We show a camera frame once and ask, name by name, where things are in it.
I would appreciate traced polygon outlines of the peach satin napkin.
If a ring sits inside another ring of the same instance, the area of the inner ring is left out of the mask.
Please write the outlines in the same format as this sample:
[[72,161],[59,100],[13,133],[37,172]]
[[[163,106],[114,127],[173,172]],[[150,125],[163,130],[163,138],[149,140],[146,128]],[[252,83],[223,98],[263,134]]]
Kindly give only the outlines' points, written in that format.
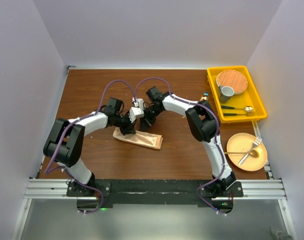
[[142,131],[137,131],[135,134],[123,135],[118,127],[115,128],[112,136],[122,142],[154,150],[160,150],[163,142],[161,135]]

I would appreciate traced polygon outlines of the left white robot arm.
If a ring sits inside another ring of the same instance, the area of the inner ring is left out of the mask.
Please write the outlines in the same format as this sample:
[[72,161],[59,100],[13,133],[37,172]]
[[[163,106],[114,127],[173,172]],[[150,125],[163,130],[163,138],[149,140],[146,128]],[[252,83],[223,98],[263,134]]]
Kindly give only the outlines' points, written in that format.
[[123,135],[134,134],[136,121],[144,111],[137,101],[133,104],[129,110],[124,110],[124,102],[111,97],[107,104],[88,115],[70,120],[57,118],[43,148],[43,154],[50,158],[44,173],[55,170],[52,164],[57,163],[76,181],[80,193],[84,196],[98,195],[95,175],[81,159],[84,137],[110,126],[119,128]]

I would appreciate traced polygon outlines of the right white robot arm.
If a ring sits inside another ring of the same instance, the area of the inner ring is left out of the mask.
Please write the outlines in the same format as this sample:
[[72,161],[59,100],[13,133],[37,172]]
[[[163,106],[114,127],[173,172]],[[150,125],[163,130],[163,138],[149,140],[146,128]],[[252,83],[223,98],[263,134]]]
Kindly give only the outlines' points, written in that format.
[[203,188],[215,190],[219,196],[226,196],[236,182],[221,145],[220,123],[208,101],[189,101],[169,92],[162,93],[155,86],[146,95],[151,104],[144,109],[140,130],[147,131],[163,111],[170,111],[186,117],[192,136],[204,146],[212,167],[213,180]]

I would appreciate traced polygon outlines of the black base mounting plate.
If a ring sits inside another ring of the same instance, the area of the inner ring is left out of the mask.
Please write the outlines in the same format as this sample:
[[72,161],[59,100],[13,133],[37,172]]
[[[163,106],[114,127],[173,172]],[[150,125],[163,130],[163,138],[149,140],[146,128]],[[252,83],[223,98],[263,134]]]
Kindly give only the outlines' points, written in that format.
[[234,199],[244,196],[241,182],[236,181],[227,190],[218,182],[206,185],[206,180],[156,180],[156,179],[96,179],[95,190],[67,180],[68,197],[77,198],[79,210],[96,207],[112,208],[115,205],[197,205],[213,207],[229,213]]

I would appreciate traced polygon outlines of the grey white cup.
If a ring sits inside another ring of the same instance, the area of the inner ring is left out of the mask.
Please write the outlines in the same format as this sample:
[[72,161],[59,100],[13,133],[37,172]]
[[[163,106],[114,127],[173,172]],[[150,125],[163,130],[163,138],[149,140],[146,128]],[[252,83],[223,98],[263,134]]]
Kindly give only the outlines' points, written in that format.
[[230,98],[233,97],[235,94],[234,89],[230,86],[220,86],[219,91],[220,91],[219,101],[220,103],[223,104],[229,101]]

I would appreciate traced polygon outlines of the yellow plastic tray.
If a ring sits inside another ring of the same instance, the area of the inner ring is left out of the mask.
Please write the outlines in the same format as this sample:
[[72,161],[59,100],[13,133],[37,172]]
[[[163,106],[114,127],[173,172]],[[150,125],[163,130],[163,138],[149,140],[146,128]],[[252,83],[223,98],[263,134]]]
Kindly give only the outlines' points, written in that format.
[[[216,78],[219,73],[225,70],[236,70],[241,72],[248,80],[248,87],[242,94],[234,94],[225,104],[220,103],[219,96],[219,86],[216,83]],[[259,121],[265,119],[268,114],[265,107],[261,101],[259,93],[255,87],[255,84],[250,76],[250,73],[246,66],[236,65],[236,66],[220,66],[220,67],[210,67],[207,69],[207,78],[212,90],[212,95],[216,104],[218,111],[218,116],[222,123],[238,123],[238,122],[251,122]],[[251,116],[223,116],[223,113],[238,113],[246,114],[243,110],[236,109],[222,109],[221,106],[231,106],[237,108],[244,108],[246,106],[251,106],[254,108],[253,112],[250,113]]]

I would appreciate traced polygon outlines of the woven orange round plate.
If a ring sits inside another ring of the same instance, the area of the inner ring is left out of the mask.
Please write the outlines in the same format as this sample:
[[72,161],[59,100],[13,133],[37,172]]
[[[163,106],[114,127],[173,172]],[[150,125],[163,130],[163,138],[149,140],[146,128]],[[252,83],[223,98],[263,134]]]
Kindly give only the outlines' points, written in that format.
[[222,87],[231,87],[235,95],[242,94],[248,87],[247,78],[239,71],[224,70],[217,75],[217,85]]

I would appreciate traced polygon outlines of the beige round plate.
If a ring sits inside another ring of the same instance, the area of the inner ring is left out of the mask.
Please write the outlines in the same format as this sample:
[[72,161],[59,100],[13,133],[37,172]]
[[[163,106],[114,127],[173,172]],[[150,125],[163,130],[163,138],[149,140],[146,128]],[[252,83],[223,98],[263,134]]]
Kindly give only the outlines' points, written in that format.
[[250,150],[256,137],[248,133],[237,133],[233,135],[227,142],[226,152],[231,162],[238,168],[254,172],[262,169],[268,160],[268,153],[263,142],[259,146],[255,147],[255,151],[258,155],[249,155],[245,161],[239,165],[240,160]]

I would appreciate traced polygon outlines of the gold black spoon in tray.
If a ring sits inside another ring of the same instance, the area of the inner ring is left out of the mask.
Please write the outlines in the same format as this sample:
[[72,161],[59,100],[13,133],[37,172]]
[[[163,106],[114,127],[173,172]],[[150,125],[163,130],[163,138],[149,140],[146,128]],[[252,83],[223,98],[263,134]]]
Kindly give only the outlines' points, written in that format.
[[227,106],[227,105],[222,105],[222,109],[229,109],[229,110],[243,110],[245,113],[252,113],[254,108],[251,106],[246,106],[246,107],[233,107],[233,106]]

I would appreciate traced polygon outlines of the silver fork on plate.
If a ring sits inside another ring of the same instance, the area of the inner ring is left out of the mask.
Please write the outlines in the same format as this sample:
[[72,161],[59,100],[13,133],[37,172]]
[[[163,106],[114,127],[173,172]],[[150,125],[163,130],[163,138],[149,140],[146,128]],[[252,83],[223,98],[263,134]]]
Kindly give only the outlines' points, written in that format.
[[[254,148],[258,147],[258,146],[262,143],[262,141],[263,141],[263,137],[262,137],[261,135],[258,136],[258,137],[254,140],[254,142],[253,142],[253,144],[252,144],[252,147],[249,149],[248,152],[250,152],[250,151],[252,151]],[[248,156],[249,156],[249,154],[244,155],[244,156],[241,158],[241,160],[238,162],[238,165],[241,166],[241,165],[244,163],[244,161],[247,159]]]

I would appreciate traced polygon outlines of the gold spoon on plate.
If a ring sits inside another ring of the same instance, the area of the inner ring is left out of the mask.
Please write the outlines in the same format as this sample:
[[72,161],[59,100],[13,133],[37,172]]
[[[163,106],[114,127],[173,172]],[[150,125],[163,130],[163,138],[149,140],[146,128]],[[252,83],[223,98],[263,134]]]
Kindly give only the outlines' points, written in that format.
[[224,154],[227,154],[227,155],[246,155],[246,154],[249,154],[250,156],[252,156],[254,158],[259,157],[259,153],[256,150],[252,150],[250,152],[228,152],[228,151],[225,151]]

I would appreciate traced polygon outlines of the black handled utensil in tray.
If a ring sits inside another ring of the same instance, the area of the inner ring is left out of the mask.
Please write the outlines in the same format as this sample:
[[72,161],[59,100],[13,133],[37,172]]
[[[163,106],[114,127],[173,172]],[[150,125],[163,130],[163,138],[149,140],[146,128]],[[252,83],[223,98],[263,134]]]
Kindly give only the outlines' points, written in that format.
[[247,116],[250,117],[250,113],[223,113],[223,116],[225,117],[232,117],[232,116]]

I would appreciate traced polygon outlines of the aluminium rail frame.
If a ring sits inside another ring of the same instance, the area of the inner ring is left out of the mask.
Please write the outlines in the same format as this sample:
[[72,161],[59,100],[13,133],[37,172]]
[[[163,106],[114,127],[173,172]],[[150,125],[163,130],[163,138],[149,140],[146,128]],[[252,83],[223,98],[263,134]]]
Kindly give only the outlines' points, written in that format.
[[116,204],[82,214],[63,179],[32,179],[14,228],[15,240],[272,240],[294,236],[281,180],[243,180],[230,217],[194,203]]

